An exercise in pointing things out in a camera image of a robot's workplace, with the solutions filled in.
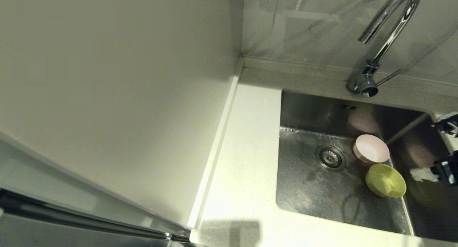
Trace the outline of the yellow-green bowl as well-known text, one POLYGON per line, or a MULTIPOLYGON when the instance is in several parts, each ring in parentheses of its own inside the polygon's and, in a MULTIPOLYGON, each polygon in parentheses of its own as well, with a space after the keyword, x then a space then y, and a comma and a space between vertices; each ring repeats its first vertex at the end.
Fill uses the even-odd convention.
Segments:
POLYGON ((401 198, 407 191, 404 177, 386 164, 373 164, 365 175, 365 184, 382 198, 401 198))

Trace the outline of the pink bowl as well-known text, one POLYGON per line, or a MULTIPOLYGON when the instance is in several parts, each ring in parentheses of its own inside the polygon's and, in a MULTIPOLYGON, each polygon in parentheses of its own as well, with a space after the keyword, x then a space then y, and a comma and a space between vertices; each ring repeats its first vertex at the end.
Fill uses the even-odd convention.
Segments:
POLYGON ((380 138, 363 134, 356 138, 353 144, 355 157, 366 164, 378 164, 388 161, 390 151, 380 138))

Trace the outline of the chrome gooseneck faucet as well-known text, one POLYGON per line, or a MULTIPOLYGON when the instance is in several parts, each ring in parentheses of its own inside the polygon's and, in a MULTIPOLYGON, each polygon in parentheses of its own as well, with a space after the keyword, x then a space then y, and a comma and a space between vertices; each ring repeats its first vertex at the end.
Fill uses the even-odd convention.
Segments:
POLYGON ((401 5, 404 5, 403 11, 401 12, 399 18, 396 20, 396 24, 391 29, 390 34, 386 37, 375 56, 366 60, 365 69, 363 69, 362 72, 352 76, 350 81, 347 83, 346 88, 350 93, 359 94, 362 97, 373 97, 378 94, 378 87, 380 85, 388 82, 390 79, 398 76, 399 74, 406 73, 406 70, 398 69, 385 78, 381 79, 379 82, 376 82, 374 79, 374 75, 380 68, 380 61, 388 52, 389 48, 391 48, 391 46, 394 44, 395 40, 399 37, 409 21, 412 19, 420 1, 421 0, 387 0, 376 13, 371 22, 359 36, 359 42, 368 44, 381 30, 381 28, 394 14, 394 12, 401 5))

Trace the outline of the metal sink drain strainer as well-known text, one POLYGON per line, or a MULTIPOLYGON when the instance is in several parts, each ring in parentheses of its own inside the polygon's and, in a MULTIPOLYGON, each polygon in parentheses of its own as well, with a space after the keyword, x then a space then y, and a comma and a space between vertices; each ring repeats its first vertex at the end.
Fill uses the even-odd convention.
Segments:
POLYGON ((315 151, 315 157, 329 171, 342 171, 347 164, 344 152, 332 145, 320 145, 315 151))

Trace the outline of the stainless steel sink basin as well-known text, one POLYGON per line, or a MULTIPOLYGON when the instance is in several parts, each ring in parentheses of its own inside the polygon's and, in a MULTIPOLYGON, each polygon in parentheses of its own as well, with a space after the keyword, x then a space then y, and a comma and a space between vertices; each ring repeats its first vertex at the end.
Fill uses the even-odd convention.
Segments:
POLYGON ((281 94, 276 203, 279 208, 383 231, 458 243, 458 186, 415 181, 412 168, 445 160, 450 150, 425 112, 368 102, 281 94), (365 184, 370 164, 355 157, 353 144, 369 134, 390 150, 386 165, 405 179, 401 198, 382 198, 365 184), (324 169, 320 145, 344 152, 342 171, 324 169))

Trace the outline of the white trim strip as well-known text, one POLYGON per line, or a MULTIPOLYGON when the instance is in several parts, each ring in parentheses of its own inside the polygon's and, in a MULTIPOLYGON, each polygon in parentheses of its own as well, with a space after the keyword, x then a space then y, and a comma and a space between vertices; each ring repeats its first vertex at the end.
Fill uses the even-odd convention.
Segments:
POLYGON ((226 102, 223 108, 222 115, 220 117, 219 126, 216 129, 216 134, 211 145, 208 160, 200 181, 199 189, 191 209, 190 217, 187 222, 187 227, 198 228, 201 222, 201 217, 205 209, 205 203, 208 198, 208 193, 211 188, 213 175, 219 160, 219 154, 221 151, 222 144, 224 142, 224 136, 227 130, 227 124, 230 118, 233 102, 236 96, 237 87, 239 84, 239 78, 242 75, 245 65, 245 58, 240 57, 236 66, 234 76, 230 80, 230 89, 226 102))

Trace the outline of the white tall cabinet side panel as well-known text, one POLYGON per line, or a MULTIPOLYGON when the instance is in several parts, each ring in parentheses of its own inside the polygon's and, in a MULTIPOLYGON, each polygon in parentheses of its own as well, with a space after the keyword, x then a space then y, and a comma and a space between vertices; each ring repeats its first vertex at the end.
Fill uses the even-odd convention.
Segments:
POLYGON ((244 0, 0 0, 0 132, 185 228, 244 0))

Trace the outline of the stainless steel appliance door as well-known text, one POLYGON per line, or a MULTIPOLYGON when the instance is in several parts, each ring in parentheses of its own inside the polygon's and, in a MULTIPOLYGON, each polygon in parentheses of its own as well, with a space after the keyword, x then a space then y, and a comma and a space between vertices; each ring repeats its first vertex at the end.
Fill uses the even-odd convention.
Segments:
POLYGON ((0 247, 189 247, 189 237, 0 132, 0 247))

